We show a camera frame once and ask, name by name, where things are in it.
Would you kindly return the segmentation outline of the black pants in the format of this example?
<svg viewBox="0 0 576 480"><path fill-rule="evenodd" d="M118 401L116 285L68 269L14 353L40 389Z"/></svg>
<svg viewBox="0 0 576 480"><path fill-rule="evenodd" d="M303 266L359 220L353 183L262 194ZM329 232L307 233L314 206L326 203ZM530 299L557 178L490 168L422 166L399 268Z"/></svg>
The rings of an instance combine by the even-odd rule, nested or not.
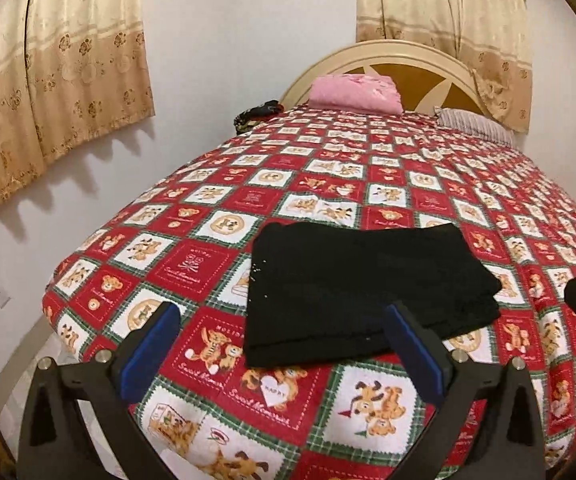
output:
<svg viewBox="0 0 576 480"><path fill-rule="evenodd" d="M252 244L245 361L284 368L383 356L392 304L451 339L494 323L501 289L453 223L361 231L273 222Z"/></svg>

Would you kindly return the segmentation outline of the striped grey pillow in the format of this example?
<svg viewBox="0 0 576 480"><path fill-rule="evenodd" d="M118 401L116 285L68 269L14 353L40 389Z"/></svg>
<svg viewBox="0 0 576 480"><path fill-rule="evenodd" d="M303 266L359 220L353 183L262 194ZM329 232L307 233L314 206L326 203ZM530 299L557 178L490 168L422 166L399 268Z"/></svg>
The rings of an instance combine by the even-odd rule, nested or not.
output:
<svg viewBox="0 0 576 480"><path fill-rule="evenodd" d="M458 130L468 136L475 136L510 148L517 146L512 130L506 129L493 119L458 108L436 107L434 114L436 114L437 123L442 127Z"/></svg>

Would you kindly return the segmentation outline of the cream wooden headboard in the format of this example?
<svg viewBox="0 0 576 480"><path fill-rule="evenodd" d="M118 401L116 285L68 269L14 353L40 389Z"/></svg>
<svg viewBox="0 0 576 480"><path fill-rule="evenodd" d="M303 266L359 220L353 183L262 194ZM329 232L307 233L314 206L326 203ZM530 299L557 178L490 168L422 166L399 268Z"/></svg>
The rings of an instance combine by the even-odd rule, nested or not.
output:
<svg viewBox="0 0 576 480"><path fill-rule="evenodd" d="M309 99L313 81L329 74L391 78L404 110L430 115L437 107L468 110L484 116L471 70L456 58L424 44L404 40L372 40L342 48L308 68L286 90L286 108Z"/></svg>

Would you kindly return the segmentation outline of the black item at bed edge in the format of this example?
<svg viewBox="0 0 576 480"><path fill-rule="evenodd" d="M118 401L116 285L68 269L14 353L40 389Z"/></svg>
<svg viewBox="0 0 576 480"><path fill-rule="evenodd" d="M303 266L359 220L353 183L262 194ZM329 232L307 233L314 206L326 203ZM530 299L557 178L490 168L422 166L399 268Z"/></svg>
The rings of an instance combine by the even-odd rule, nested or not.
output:
<svg viewBox="0 0 576 480"><path fill-rule="evenodd" d="M234 119L236 134L244 134L251 131L257 125L268 122L273 117L282 114L284 107L277 100L266 101L265 103L251 107L241 112Z"/></svg>

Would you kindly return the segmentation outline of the beige curtain behind headboard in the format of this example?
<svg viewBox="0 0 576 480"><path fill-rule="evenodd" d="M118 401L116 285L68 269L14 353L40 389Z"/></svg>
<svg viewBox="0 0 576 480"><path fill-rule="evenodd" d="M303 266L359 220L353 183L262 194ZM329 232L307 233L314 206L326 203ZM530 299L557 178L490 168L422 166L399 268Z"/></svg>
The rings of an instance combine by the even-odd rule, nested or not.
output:
<svg viewBox="0 0 576 480"><path fill-rule="evenodd" d="M433 47L462 62L490 117L525 133L532 107L526 0L356 0L356 38Z"/></svg>

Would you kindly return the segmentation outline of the beige curtain left window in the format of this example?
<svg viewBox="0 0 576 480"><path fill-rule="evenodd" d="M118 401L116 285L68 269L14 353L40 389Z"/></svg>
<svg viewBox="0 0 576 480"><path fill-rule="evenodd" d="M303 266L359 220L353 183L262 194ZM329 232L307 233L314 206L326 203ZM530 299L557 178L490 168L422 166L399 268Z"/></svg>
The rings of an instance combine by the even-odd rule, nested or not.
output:
<svg viewBox="0 0 576 480"><path fill-rule="evenodd" d="M0 205L151 116L140 0L0 0Z"/></svg>

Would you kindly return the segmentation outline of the white wall outlet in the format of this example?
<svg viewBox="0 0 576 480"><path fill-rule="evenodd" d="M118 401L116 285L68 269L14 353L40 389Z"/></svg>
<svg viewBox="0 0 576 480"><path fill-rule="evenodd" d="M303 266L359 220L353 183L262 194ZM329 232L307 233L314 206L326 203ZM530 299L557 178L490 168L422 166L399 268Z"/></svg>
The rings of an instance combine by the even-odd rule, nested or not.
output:
<svg viewBox="0 0 576 480"><path fill-rule="evenodd" d="M0 287L0 309L6 307L6 304L10 301L10 295L8 294L7 290L3 287Z"/></svg>

